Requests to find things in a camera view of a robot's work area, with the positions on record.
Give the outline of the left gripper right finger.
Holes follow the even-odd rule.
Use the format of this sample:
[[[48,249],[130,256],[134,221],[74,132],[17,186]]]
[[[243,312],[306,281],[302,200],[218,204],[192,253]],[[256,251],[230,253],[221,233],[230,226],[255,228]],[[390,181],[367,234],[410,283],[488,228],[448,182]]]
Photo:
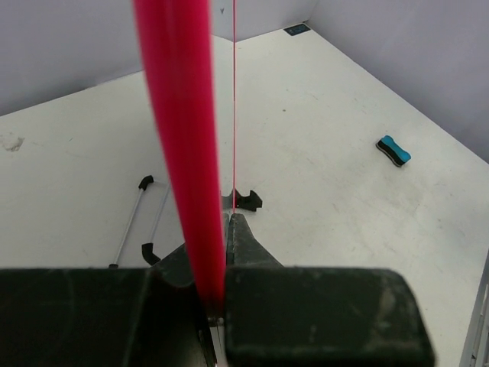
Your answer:
[[[286,267],[232,215],[225,272],[230,366],[433,366],[406,280],[386,268]]]

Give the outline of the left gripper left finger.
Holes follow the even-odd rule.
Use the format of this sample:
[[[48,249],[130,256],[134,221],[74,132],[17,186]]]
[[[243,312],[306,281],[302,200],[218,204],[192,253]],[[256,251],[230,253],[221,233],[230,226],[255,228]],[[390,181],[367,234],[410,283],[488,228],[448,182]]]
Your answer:
[[[150,268],[1,272],[3,366],[206,366],[184,247]]]

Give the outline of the blue bone-shaped eraser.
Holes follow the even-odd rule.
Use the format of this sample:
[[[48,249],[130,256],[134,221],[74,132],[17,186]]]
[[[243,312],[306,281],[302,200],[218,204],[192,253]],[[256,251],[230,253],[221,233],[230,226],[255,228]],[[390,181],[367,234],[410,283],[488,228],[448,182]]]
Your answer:
[[[411,155],[402,149],[390,135],[385,135],[379,139],[375,146],[378,150],[382,151],[396,167],[402,167],[411,159]]]

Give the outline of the pink framed whiteboard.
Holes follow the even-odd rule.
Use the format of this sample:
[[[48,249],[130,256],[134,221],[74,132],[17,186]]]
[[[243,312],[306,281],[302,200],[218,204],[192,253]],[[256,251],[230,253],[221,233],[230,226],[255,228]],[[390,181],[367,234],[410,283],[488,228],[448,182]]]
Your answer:
[[[235,186],[235,2],[136,1],[133,10],[196,289],[218,313]]]

